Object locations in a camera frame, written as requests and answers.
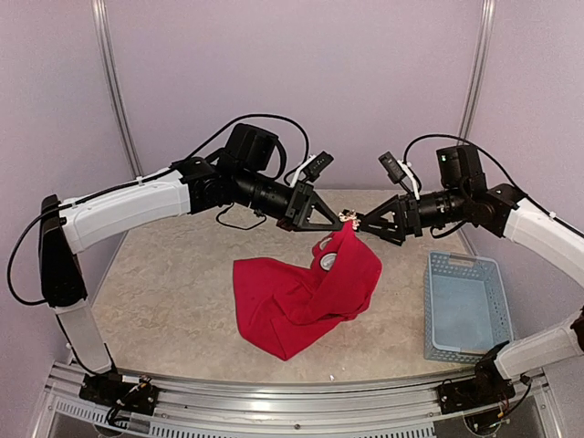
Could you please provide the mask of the silver white brooch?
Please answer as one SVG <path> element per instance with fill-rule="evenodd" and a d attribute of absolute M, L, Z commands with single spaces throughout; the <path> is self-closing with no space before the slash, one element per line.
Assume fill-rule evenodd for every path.
<path fill-rule="evenodd" d="M 343 210 L 339 213 L 339 220 L 342 223 L 349 223 L 354 231 L 360 229 L 360 216 L 355 210 Z"/>

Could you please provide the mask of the red t-shirt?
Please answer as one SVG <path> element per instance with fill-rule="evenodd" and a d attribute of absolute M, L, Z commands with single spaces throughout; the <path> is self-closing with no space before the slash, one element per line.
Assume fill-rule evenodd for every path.
<path fill-rule="evenodd" d="M 351 222 L 320 240 L 312 255 L 310 267 L 268 257 L 234 261 L 238 331 L 281 360 L 366 311 L 381 278 L 382 262 Z"/>

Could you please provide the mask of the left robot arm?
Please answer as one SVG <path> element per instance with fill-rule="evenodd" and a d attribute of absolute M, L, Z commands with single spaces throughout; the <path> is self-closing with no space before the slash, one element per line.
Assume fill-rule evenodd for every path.
<path fill-rule="evenodd" d="M 90 387 L 110 406 L 128 396 L 88 303 L 78 254 L 134 228 L 170 217 L 238 203 L 292 232 L 341 229 L 338 216 L 306 182 L 288 187 L 245 168 L 222 168 L 194 157 L 145 178 L 85 197 L 42 203 L 39 221 L 41 292 L 86 372 Z"/>

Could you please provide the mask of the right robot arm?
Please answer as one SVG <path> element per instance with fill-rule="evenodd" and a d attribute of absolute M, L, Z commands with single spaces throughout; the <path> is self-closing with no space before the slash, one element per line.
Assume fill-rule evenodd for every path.
<path fill-rule="evenodd" d="M 547 261 L 506 240 L 467 225 L 462 231 L 434 240 L 429 235 L 401 247 L 362 235 L 384 264 L 381 281 L 365 319 L 383 348 L 398 356 L 390 367 L 394 377 L 435 373 L 448 365 L 423 359 L 423 270 L 429 251 L 491 257 L 500 266 L 512 326 L 517 337 L 558 323 L 583 304 L 583 290 Z"/>

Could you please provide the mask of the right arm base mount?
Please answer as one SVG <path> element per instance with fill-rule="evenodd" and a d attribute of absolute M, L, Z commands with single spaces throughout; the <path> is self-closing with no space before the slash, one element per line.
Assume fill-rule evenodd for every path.
<path fill-rule="evenodd" d="M 498 388 L 478 385 L 475 378 L 461 381 L 445 380 L 436 389 L 442 414 L 463 412 L 499 402 L 509 402 L 516 396 L 512 383 Z"/>

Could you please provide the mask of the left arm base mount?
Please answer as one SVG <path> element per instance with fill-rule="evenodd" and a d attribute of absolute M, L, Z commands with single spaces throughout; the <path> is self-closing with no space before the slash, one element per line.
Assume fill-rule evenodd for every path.
<path fill-rule="evenodd" d="M 131 377 L 109 371 L 99 375 L 86 374 L 79 398 L 119 411 L 153 416 L 160 389 L 148 376 Z"/>

